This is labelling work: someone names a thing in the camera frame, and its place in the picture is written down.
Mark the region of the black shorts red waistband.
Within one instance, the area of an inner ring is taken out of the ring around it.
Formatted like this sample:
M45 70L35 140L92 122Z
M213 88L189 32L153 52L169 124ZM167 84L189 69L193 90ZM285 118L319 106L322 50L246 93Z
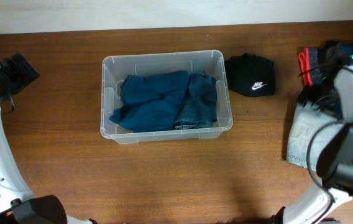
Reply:
M298 54L305 86L321 86L336 70L353 63L353 42L327 40L319 47L305 47Z

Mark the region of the clear plastic storage container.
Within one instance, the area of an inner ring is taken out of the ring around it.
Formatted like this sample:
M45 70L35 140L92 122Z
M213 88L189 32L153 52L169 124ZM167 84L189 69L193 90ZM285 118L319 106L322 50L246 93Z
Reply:
M216 79L218 94L217 121L212 128L133 133L109 120L115 109L122 106L121 85L128 75L146 77L177 70L202 70ZM232 128L233 118L224 56L218 50L174 52L164 54L108 56L102 62L100 133L118 144L176 139L214 139Z

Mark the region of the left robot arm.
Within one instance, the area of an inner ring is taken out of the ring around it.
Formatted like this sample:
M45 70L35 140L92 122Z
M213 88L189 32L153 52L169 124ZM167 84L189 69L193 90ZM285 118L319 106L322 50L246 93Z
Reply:
M0 63L0 223L80 223L66 214L56 196L34 197L17 168L3 129L1 103L38 77L21 54Z

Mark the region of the light blue jeans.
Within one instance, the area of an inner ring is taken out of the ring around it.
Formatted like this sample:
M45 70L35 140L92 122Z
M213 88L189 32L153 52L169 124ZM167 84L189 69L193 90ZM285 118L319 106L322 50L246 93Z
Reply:
M288 137L287 161L307 168L306 153L311 138L321 126L335 120L332 116L313 110L311 103L304 106L298 103ZM316 170L318 157L322 150L341 128L341 124L330 125L316 135L310 153L310 165L313 171Z

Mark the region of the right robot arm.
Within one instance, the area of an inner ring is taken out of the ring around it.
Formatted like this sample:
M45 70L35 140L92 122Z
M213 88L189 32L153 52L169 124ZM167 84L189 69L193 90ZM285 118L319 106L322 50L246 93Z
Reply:
M353 43L328 42L300 53L304 88L286 158L306 168L310 188L281 208L272 223L324 223L353 199Z

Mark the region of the dark blue jeans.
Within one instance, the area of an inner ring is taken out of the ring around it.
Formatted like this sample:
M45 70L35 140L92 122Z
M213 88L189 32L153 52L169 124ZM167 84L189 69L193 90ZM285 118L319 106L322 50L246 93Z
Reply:
M212 128L217 121L216 79L200 70L190 72L189 78L184 102L172 129Z

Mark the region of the dark blue teal cloth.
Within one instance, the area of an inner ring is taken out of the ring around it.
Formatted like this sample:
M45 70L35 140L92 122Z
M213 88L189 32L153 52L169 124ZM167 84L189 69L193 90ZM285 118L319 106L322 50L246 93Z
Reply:
M109 120L134 133L168 131L184 102L189 73L129 75L121 85L122 106Z

